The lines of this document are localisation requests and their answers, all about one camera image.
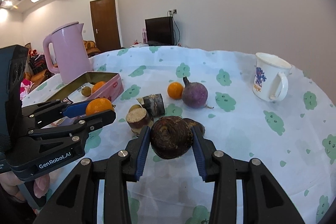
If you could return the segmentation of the medium orange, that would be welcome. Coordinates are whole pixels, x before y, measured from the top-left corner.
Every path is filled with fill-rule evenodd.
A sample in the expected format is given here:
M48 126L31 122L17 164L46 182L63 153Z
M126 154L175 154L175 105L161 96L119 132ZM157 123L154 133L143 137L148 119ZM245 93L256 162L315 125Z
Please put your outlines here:
M113 104L110 100L106 98L96 98L93 99L89 104L86 106L85 114L86 116L101 113L107 110L113 110Z

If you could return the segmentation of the brown longan fruit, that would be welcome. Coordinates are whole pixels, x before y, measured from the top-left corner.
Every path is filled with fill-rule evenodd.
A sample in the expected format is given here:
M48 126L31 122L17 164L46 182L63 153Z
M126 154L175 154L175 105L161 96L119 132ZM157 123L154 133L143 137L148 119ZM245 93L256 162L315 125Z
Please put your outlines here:
M84 86L81 89L82 96L89 97L92 94L92 89L89 86Z

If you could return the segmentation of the large orange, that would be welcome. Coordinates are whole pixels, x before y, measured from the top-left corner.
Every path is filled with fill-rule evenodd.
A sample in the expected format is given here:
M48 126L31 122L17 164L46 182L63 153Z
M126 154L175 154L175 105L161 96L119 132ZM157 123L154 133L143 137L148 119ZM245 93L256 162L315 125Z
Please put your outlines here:
M94 86L92 87L92 93L95 93L96 91L98 91L101 87L103 87L106 84L105 81L99 81L96 84L94 84Z

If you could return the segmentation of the cut sugarcane piece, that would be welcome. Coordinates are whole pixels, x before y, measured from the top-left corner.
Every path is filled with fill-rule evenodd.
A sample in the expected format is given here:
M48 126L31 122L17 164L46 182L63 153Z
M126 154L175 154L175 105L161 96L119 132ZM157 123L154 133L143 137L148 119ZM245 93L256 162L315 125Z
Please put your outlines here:
M128 123L131 131L138 136L145 126L152 127L153 120L144 108L133 109L126 115L126 122Z

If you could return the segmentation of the dark sugarcane piece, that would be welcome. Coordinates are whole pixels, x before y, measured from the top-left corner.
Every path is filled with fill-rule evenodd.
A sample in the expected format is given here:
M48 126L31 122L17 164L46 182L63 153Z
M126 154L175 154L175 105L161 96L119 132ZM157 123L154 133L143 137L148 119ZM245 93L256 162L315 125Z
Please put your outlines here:
M137 101L147 110L152 118L160 117L165 114L162 94L151 94L149 96L139 97Z

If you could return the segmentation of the dark water chestnut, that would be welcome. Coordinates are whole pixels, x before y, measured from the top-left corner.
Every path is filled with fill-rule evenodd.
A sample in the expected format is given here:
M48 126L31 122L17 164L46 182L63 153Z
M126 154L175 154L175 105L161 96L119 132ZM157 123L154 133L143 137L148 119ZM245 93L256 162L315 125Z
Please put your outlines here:
M150 130L153 151L163 160L184 155L193 144L193 133L187 121L177 116L162 117Z
M205 129L204 125L202 125L201 123L199 123L199 122L197 122L193 119L190 119L190 118L183 118L183 120L187 123L189 128L197 127L200 130L202 136L205 135L206 129Z

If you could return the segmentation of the small orange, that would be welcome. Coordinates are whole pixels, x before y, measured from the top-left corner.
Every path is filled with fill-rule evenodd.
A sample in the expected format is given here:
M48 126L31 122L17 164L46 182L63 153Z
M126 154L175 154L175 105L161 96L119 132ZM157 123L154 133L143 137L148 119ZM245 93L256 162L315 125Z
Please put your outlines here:
M174 100L180 100L182 98L184 87L178 82L172 82L167 87L167 94Z

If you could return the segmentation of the purple round radish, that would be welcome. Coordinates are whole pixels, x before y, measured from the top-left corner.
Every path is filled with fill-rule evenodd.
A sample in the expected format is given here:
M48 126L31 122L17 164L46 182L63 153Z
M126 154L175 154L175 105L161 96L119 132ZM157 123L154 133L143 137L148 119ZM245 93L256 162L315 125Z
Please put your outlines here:
M207 105L208 90L203 84L197 82L191 83L186 76L183 77L183 82L185 88L182 92L182 100L185 105L193 109L213 109L213 107Z

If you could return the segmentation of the pink floral cushion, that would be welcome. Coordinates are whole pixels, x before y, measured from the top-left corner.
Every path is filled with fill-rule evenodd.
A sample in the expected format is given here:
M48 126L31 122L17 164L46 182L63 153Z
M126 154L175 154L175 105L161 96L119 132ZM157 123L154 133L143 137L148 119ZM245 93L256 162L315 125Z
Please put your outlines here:
M33 82L27 79L23 79L20 87L20 100L22 101L30 92L30 89L34 85Z

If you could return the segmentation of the pink electric kettle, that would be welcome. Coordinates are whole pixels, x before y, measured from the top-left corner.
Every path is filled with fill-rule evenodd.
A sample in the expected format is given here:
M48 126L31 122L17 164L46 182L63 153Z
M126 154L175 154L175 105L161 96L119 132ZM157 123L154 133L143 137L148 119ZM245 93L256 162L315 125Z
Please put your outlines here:
M60 74L65 84L93 70L82 36L84 24L67 23L43 40L43 50L49 71Z

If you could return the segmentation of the pink metal tin box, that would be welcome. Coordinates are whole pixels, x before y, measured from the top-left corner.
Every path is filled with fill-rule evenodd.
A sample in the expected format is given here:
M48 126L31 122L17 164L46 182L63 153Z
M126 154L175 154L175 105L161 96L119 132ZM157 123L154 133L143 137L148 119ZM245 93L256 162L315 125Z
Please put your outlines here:
M106 84L95 93L92 93L91 96L82 96L81 89L84 86L92 88L94 84L99 81L105 81ZM61 100L63 102L77 103L96 98L106 98L110 100L110 102L113 102L123 93L123 91L122 79L118 73L87 72L60 88L59 91L46 99L46 101Z

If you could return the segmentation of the tv stand with clutter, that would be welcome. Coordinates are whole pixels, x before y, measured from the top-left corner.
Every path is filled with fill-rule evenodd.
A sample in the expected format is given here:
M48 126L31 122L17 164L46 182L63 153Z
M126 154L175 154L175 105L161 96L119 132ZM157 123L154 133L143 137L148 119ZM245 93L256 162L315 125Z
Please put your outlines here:
M134 41L134 43L131 45L133 48L139 48L139 47L161 47L161 46L178 46L178 47L183 47L181 43L178 44L162 44L162 43L157 43L157 42L151 42L151 43L140 43L137 40Z

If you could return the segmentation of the brown wooden door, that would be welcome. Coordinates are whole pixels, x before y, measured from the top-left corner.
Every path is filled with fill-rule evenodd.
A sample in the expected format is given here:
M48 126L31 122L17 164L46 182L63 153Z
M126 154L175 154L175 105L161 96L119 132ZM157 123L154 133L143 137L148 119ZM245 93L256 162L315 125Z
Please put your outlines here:
M102 52L120 50L116 0L95 0L90 2L94 40Z

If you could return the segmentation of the white floral mug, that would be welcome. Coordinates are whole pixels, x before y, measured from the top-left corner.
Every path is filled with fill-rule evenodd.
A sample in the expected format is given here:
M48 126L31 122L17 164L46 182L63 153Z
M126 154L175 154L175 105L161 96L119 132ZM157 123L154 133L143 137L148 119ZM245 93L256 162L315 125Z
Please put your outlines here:
M288 94L288 75L292 65L269 53L258 52L253 93L266 102L282 101Z

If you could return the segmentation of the black television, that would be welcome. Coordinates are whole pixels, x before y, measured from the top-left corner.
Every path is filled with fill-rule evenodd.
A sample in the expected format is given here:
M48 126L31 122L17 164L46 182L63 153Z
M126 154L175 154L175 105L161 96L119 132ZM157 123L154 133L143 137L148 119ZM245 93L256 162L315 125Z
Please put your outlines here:
M145 20L147 43L150 46L173 46L173 18L165 16Z

